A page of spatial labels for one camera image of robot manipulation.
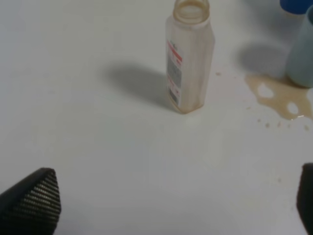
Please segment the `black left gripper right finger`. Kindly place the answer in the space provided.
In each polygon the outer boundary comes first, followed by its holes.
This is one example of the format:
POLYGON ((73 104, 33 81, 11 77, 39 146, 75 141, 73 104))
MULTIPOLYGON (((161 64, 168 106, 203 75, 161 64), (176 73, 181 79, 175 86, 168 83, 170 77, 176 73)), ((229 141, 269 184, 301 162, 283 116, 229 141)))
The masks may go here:
POLYGON ((313 164, 302 166, 296 200, 297 210, 303 226, 309 235, 313 235, 313 164))

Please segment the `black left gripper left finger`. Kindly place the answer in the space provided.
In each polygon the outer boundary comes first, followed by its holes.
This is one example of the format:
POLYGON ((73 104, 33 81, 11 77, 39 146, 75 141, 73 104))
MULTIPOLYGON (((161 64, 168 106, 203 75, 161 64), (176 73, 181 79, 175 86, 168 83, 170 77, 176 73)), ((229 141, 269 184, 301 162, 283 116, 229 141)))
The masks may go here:
POLYGON ((2 235, 52 235, 61 214, 56 172, 40 168, 0 194, 2 235))

